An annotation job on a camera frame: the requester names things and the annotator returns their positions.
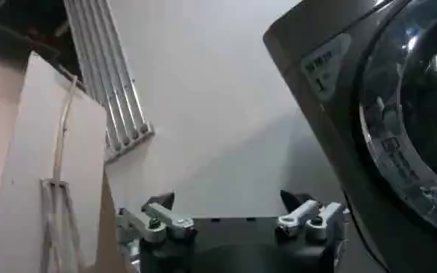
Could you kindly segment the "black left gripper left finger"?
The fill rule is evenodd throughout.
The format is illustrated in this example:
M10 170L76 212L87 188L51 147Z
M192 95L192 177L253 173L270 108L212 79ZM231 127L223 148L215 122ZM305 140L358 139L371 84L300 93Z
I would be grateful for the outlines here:
M162 243L171 237L174 240L192 240L197 230L192 217L172 211L174 193L151 197L134 213L121 207L116 215L116 235L120 243L144 240L147 243Z

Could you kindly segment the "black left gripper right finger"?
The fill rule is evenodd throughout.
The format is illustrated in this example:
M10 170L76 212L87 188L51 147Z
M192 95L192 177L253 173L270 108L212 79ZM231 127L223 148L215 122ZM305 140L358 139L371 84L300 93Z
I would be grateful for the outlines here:
M277 217L276 229L287 238L302 231L314 242L346 241L348 208L339 202L321 203L306 193L281 190L286 214Z

